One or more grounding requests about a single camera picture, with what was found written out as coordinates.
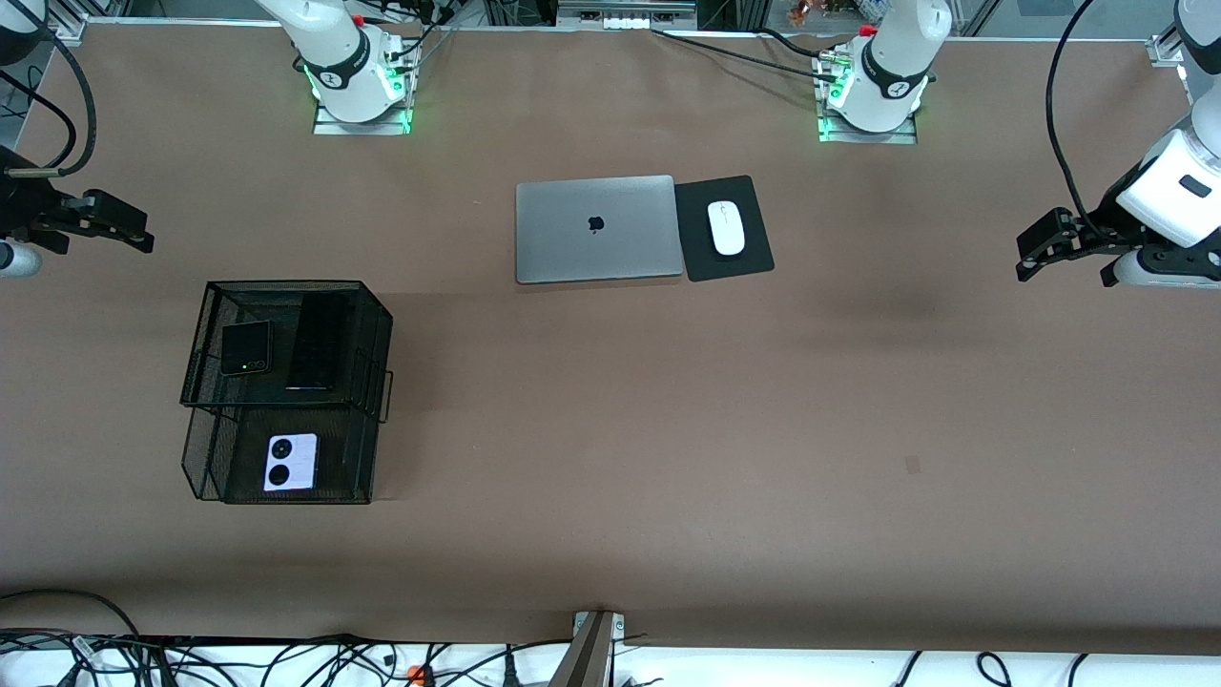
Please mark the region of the small black flip phone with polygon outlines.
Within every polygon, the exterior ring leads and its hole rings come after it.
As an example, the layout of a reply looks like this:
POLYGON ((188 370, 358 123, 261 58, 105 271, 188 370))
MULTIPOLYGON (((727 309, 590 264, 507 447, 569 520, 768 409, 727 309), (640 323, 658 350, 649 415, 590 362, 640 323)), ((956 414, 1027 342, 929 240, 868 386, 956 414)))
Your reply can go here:
POLYGON ((272 338, 270 321, 225 325, 219 340, 219 373, 222 377, 265 373, 272 365, 272 338))

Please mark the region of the long black smartphone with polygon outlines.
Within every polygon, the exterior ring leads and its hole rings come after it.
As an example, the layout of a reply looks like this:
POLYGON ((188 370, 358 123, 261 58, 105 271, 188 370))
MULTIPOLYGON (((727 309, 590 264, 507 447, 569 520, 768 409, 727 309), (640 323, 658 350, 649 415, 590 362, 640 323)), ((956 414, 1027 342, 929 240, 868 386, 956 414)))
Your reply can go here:
POLYGON ((339 377, 348 314, 349 300, 342 292, 302 297, 286 390, 332 390, 339 377))

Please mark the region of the lavender flip phone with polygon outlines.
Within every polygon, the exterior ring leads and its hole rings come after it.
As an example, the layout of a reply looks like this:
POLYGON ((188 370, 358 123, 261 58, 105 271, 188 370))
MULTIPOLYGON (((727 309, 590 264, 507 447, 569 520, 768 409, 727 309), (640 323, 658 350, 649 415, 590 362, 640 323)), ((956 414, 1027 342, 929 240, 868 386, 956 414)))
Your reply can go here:
POLYGON ((319 434, 275 434, 263 466, 263 491, 309 491, 317 478, 319 434))

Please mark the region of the black mouse pad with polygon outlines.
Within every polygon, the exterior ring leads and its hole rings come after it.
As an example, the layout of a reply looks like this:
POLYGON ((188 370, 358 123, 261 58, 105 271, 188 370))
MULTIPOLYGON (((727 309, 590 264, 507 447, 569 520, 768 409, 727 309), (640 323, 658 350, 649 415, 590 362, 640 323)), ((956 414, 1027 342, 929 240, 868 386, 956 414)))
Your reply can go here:
POLYGON ((681 183, 674 187, 674 192, 676 227, 689 279, 726 279, 775 268, 755 182, 750 176, 681 183), (745 249, 741 256, 733 260, 718 256, 711 242, 706 207, 717 200, 735 203, 744 218, 745 249))

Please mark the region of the white computer mouse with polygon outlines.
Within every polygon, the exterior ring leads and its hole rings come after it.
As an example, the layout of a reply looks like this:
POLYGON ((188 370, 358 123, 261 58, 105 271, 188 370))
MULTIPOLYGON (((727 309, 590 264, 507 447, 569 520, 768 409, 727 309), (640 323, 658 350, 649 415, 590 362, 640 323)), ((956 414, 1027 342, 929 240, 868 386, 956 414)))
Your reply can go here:
POLYGON ((712 201, 706 207, 708 229, 714 251, 720 257, 741 256, 745 249, 744 218, 737 205, 729 200, 712 201))

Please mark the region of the black mesh two-tier tray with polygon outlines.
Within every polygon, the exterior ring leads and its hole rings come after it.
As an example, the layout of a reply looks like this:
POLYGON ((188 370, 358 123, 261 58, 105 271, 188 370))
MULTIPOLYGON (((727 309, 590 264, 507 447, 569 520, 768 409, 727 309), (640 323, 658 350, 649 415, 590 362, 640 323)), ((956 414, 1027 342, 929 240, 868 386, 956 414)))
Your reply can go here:
POLYGON ((358 279, 209 282, 179 390, 179 404, 189 409, 179 466, 193 495, 228 505, 370 504, 379 431, 393 387, 393 325, 389 310, 358 279), (339 377, 332 390, 286 390, 302 297, 311 292, 342 292, 349 300, 339 377), (222 377, 222 327, 256 321, 274 325, 271 369, 222 377), (315 487, 263 491, 269 439, 298 433, 320 438, 315 487))

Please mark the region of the silver closed laptop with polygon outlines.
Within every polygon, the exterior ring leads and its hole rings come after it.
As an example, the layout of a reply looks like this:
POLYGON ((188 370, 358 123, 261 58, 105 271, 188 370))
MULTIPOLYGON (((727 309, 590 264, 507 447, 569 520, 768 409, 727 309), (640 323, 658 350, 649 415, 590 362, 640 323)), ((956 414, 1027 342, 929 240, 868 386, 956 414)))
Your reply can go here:
POLYGON ((520 183, 515 214, 519 286, 683 275, 672 176, 520 183))

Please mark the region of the grey power strip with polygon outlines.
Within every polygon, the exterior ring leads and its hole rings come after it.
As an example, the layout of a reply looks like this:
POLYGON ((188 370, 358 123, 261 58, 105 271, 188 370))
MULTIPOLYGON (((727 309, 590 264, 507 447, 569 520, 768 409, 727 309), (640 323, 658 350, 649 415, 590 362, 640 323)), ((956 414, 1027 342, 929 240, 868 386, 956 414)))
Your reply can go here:
POLYGON ((575 31, 697 31, 696 0, 554 0, 556 26, 575 31))

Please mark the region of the aluminium frame profile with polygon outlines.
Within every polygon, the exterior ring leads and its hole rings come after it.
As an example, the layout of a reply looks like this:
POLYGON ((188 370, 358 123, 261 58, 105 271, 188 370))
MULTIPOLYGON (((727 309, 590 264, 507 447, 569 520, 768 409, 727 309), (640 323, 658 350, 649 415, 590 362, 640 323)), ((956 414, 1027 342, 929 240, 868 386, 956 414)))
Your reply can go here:
POLYGON ((48 27, 70 48, 78 48, 92 16, 92 10, 71 2, 51 2, 46 9, 48 27))
POLYGON ((1186 44, 1175 26, 1144 41, 1151 67, 1179 67, 1186 63, 1186 44))

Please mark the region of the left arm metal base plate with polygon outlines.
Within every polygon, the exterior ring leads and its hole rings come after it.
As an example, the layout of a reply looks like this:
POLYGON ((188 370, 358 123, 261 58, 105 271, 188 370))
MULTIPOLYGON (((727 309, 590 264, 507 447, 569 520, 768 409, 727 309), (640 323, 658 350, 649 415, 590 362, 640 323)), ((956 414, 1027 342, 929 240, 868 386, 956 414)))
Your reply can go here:
MULTIPOLYGON (((811 67, 814 74, 835 74, 838 84, 845 82, 849 74, 849 52, 841 48, 833 48, 829 51, 819 51, 817 57, 811 59, 811 67)), ((853 127, 836 109, 830 109, 830 96, 833 92, 840 92, 832 83, 814 81, 816 112, 818 121, 818 140, 852 144, 889 144, 889 145, 915 145, 919 142, 917 131, 916 112, 919 111, 921 101, 915 101, 915 109, 907 115, 902 124, 890 132, 867 132, 853 127)))

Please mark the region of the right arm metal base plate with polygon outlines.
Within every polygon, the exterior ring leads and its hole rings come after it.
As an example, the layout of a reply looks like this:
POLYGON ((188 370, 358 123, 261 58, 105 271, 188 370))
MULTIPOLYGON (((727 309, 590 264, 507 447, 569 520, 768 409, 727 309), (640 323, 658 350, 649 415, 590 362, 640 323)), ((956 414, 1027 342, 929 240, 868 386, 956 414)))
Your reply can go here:
POLYGON ((419 74, 419 48, 370 59, 341 90, 339 74, 306 66, 317 100, 315 135, 409 135, 419 74))

